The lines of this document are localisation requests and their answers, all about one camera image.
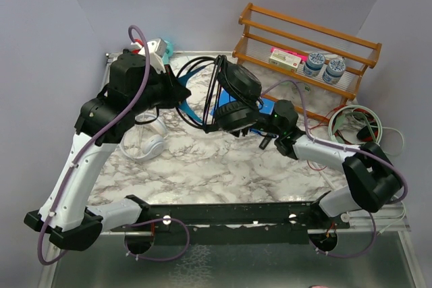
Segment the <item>black blue headphones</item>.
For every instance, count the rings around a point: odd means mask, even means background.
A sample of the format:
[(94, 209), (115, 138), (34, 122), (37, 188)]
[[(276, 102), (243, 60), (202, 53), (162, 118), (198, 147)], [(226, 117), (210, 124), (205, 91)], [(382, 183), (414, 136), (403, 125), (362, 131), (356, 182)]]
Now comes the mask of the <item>black blue headphones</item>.
[(189, 126), (206, 134), (223, 131), (235, 137), (245, 136), (259, 119), (263, 106), (261, 82), (244, 66), (228, 61), (225, 55), (200, 56), (180, 68), (176, 78), (186, 86), (190, 78), (208, 65), (213, 67), (202, 116), (187, 101), (176, 109)]

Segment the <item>teal cat-ear headphones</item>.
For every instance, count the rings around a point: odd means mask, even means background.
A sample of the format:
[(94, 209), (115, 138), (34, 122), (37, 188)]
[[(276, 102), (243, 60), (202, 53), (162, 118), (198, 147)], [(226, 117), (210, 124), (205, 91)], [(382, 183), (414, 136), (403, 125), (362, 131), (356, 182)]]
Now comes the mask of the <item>teal cat-ear headphones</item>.
[(173, 55), (174, 47), (168, 40), (165, 41), (165, 44), (166, 44), (165, 56), (169, 59)]

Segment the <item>white over-ear headphones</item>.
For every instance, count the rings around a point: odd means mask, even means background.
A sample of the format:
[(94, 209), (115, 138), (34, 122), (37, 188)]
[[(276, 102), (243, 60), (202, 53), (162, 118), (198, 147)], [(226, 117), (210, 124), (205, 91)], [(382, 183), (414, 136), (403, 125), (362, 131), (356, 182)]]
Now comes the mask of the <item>white over-ear headphones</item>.
[(137, 116), (134, 127), (123, 136), (119, 149), (136, 163), (158, 157), (166, 148), (168, 130), (162, 119), (152, 113)]

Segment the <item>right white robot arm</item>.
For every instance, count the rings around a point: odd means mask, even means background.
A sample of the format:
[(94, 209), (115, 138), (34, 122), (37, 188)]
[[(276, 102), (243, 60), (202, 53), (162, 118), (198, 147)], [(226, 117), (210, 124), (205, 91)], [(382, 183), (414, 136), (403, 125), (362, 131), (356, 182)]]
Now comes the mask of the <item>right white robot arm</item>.
[(277, 135), (275, 145), (283, 156), (312, 161), (344, 173), (347, 186), (325, 194), (310, 211), (311, 223), (325, 228), (345, 212), (375, 213), (385, 204), (403, 200), (407, 193), (404, 176), (389, 161), (381, 147), (369, 142), (336, 144), (310, 135), (297, 126), (298, 114), (289, 100), (274, 102), (263, 130)]

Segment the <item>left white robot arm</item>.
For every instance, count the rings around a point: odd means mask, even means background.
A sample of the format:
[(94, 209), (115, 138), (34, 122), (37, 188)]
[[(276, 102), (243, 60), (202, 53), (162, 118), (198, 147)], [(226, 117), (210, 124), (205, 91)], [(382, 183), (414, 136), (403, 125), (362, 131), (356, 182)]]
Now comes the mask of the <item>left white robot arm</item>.
[(116, 203), (87, 204), (101, 169), (136, 116), (154, 108), (173, 109), (191, 95), (170, 65), (158, 70), (152, 63), (140, 98), (118, 119), (138, 92), (145, 65), (144, 56), (127, 51), (111, 64), (109, 83), (81, 107), (70, 155), (54, 190), (42, 207), (24, 218), (26, 225), (49, 234), (50, 242), (62, 250), (84, 251), (103, 231), (124, 225), (139, 231), (148, 225), (149, 205), (135, 195)]

